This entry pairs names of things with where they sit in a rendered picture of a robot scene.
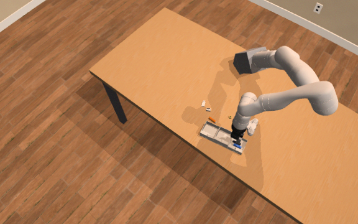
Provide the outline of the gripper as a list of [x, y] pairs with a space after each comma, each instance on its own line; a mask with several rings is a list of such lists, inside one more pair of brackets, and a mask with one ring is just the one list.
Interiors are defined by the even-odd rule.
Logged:
[[247, 124], [239, 124], [235, 117], [232, 120], [232, 133], [231, 138], [236, 140], [236, 143], [240, 144], [240, 140], [242, 139], [244, 132], [247, 130], [249, 136], [254, 134], [254, 131], [257, 127], [258, 119], [254, 118]]

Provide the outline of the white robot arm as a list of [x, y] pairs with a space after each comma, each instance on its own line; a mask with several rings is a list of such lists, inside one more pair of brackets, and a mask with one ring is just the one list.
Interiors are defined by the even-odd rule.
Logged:
[[[266, 52], [263, 52], [266, 51]], [[338, 108], [338, 99], [332, 83], [320, 81], [315, 72], [300, 56], [287, 46], [277, 50], [261, 50], [252, 57], [257, 68], [277, 68], [285, 70], [296, 88], [260, 95], [244, 93], [238, 104], [235, 119], [239, 124], [247, 124], [251, 116], [264, 111], [281, 110], [295, 100], [307, 98], [315, 113], [322, 116], [333, 114]]]

